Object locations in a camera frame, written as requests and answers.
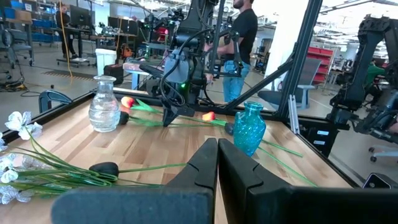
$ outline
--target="clear glass vase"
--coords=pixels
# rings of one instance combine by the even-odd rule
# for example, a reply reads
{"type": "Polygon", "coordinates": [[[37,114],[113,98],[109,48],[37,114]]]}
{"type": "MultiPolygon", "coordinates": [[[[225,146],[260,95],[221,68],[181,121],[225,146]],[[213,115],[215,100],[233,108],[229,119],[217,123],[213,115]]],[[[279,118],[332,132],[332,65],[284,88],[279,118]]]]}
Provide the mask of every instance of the clear glass vase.
{"type": "Polygon", "coordinates": [[[113,94],[114,77],[96,76],[97,94],[90,105],[88,117],[95,131],[105,133],[116,129],[120,119],[119,102],[113,94]]]}

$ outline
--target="teal sparkly vase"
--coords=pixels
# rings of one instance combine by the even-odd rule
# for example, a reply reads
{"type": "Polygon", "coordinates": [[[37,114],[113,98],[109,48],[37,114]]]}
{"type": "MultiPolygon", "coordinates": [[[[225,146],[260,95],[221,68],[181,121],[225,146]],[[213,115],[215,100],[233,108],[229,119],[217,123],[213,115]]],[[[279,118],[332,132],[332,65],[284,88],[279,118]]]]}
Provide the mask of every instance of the teal sparkly vase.
{"type": "Polygon", "coordinates": [[[261,104],[245,102],[244,111],[235,115],[234,145],[248,156],[254,154],[266,131],[266,123],[260,116],[261,110],[261,104]]]}

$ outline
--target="workbench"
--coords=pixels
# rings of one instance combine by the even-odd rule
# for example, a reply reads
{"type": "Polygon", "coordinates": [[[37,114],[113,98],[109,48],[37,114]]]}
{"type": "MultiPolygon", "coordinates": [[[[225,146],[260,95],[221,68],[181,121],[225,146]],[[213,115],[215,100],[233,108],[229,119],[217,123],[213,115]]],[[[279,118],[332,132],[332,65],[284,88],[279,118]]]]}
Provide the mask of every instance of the workbench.
{"type": "MultiPolygon", "coordinates": [[[[117,97],[120,97],[121,93],[146,94],[119,88],[114,90],[117,91],[117,97]]],[[[232,136],[226,134],[223,128],[216,126],[163,128],[139,126],[128,122],[127,125],[119,126],[113,132],[98,133],[93,130],[88,118],[93,95],[94,93],[88,93],[69,105],[59,105],[33,119],[33,122],[43,124],[43,133],[37,141],[47,150],[74,166],[89,168],[93,164],[107,161],[117,163],[120,169],[175,164],[187,162],[208,138],[226,138],[233,142],[232,136]]],[[[162,120],[161,114],[146,111],[131,111],[131,114],[140,118],[162,120]]],[[[202,114],[196,112],[195,117],[201,118],[202,114]]],[[[216,117],[225,121],[234,121],[232,116],[216,115],[216,117]]],[[[173,123],[197,124],[196,121],[182,118],[176,118],[173,123]]],[[[276,121],[266,121],[266,124],[264,140],[299,152],[303,154],[303,157],[261,143],[260,146],[267,152],[320,187],[351,187],[340,170],[322,157],[311,145],[295,135],[285,124],[276,121]]],[[[31,148],[28,141],[20,139],[10,144],[31,148]]],[[[279,165],[265,152],[257,150],[252,158],[288,183],[308,186],[306,182],[279,165]]],[[[119,177],[166,184],[181,170],[182,167],[169,167],[125,173],[119,177]]],[[[217,191],[215,223],[227,223],[219,184],[217,191]]],[[[54,198],[33,198],[29,203],[14,200],[9,205],[1,205],[1,223],[50,223],[53,200],[54,198]]]]}

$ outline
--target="man's arm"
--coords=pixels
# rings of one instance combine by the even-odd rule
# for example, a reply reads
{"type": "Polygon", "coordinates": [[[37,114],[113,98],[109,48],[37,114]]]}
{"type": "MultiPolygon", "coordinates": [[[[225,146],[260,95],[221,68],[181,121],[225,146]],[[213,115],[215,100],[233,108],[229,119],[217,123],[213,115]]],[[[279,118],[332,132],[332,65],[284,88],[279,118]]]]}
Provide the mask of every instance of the man's arm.
{"type": "MultiPolygon", "coordinates": [[[[243,40],[243,37],[240,37],[239,40],[238,40],[238,42],[239,42],[238,45],[241,44],[242,40],[243,40]]],[[[231,40],[229,42],[229,44],[227,44],[227,45],[218,46],[217,47],[217,53],[218,54],[233,54],[234,53],[234,42],[231,40]]]]}

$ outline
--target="black rock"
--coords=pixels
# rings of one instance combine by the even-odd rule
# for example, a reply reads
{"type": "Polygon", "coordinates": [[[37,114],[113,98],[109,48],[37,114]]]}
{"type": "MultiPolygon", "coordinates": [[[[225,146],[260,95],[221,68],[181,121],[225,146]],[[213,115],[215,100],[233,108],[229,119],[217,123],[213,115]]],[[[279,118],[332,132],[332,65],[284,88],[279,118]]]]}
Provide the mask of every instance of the black rock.
{"type": "Polygon", "coordinates": [[[234,124],[233,123],[226,123],[224,126],[225,132],[227,132],[229,135],[234,134],[234,124]]]}
{"type": "Polygon", "coordinates": [[[120,120],[119,120],[119,125],[125,125],[129,121],[129,113],[127,112],[120,112],[120,120]]]}
{"type": "Polygon", "coordinates": [[[103,174],[115,175],[116,177],[119,176],[119,167],[114,162],[102,162],[99,164],[92,165],[88,169],[103,174]]]}

